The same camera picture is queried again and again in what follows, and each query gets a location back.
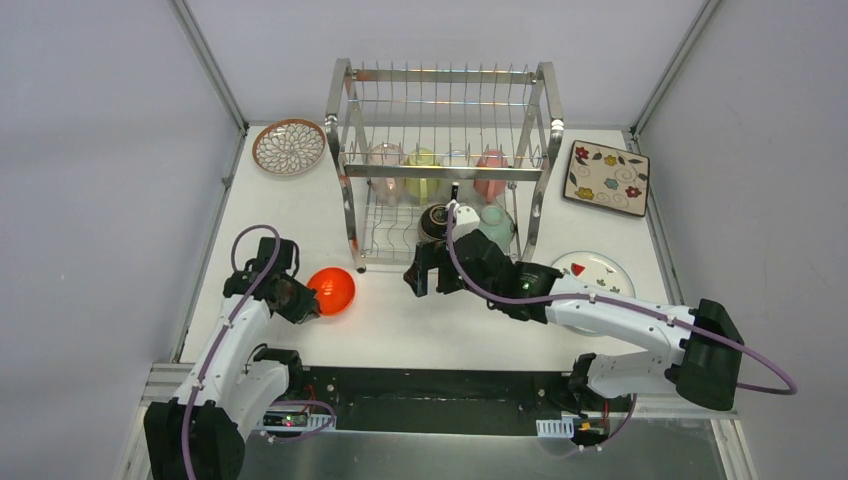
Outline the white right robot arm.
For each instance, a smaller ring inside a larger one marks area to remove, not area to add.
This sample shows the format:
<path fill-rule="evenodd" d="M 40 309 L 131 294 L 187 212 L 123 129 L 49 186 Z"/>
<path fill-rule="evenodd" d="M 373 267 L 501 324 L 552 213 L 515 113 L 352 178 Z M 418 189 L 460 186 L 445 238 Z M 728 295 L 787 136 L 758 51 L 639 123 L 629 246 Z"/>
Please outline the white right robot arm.
<path fill-rule="evenodd" d="M 562 270 L 510 257 L 474 230 L 448 244 L 421 242 L 403 279 L 414 295 L 471 291 L 519 321 L 585 329 L 638 347 L 622 355 L 585 353 L 567 375 L 570 402 L 583 410 L 605 399 L 674 392 L 713 411 L 732 409 L 743 340 L 720 303 L 651 304 L 591 286 Z"/>

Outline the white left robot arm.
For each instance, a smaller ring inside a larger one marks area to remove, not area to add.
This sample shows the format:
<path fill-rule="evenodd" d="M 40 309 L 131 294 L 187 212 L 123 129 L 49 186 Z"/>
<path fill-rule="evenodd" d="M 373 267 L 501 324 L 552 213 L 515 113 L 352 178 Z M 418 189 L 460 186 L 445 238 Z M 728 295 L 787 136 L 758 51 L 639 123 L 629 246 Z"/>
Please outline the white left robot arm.
<path fill-rule="evenodd" d="M 263 340 L 274 316 L 301 324 L 319 313 L 315 290 L 295 277 L 299 266 L 297 243 L 269 236 L 254 258 L 233 269 L 200 360 L 169 400 L 145 413 L 153 478 L 237 478 L 246 441 L 267 409 L 303 396 L 299 353 Z"/>

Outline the orange plastic bowl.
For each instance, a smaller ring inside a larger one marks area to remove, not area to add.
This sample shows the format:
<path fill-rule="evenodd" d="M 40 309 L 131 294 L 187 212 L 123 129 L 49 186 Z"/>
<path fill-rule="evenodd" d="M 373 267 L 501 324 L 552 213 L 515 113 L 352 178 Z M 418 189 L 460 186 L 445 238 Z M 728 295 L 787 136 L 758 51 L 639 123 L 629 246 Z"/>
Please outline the orange plastic bowl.
<path fill-rule="evenodd" d="M 339 267 L 326 267 L 317 271 L 308 280 L 307 287 L 316 292 L 321 316 L 335 316 L 345 312 L 356 295 L 352 275 Z"/>

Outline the beige bowl dark rim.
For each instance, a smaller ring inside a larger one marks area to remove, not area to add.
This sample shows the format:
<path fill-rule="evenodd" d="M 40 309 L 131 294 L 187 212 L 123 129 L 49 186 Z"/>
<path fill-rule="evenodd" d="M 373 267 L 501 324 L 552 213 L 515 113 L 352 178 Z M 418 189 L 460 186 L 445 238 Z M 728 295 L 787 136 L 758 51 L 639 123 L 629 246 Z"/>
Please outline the beige bowl dark rim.
<path fill-rule="evenodd" d="M 428 206 L 420 215 L 417 224 L 421 242 L 438 242 L 446 239 L 448 225 L 447 205 L 438 203 Z"/>

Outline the mint green bowl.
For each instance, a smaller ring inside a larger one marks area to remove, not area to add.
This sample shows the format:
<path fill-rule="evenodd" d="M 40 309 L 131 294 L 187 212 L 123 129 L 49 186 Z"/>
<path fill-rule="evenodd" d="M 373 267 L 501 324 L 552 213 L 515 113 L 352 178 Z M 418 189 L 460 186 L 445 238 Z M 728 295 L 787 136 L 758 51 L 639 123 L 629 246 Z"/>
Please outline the mint green bowl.
<path fill-rule="evenodd" d="M 510 252 L 515 236 L 515 224 L 509 213 L 496 205 L 487 205 L 478 211 L 478 229 L 504 253 Z"/>

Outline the white ribbed mug black rim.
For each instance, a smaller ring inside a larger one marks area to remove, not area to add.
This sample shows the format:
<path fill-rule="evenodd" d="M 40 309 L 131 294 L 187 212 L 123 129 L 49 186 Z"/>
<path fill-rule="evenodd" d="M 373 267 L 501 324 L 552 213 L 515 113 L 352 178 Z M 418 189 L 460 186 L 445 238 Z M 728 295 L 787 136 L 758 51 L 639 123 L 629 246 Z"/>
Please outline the white ribbed mug black rim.
<path fill-rule="evenodd" d="M 447 152 L 440 161 L 444 168 L 468 167 L 468 157 L 464 150 L 451 150 Z M 458 184 L 457 199 L 460 202 L 470 202 L 475 194 L 472 179 L 460 178 L 452 173 L 439 181 L 439 198 L 445 202 L 452 198 L 453 184 Z"/>

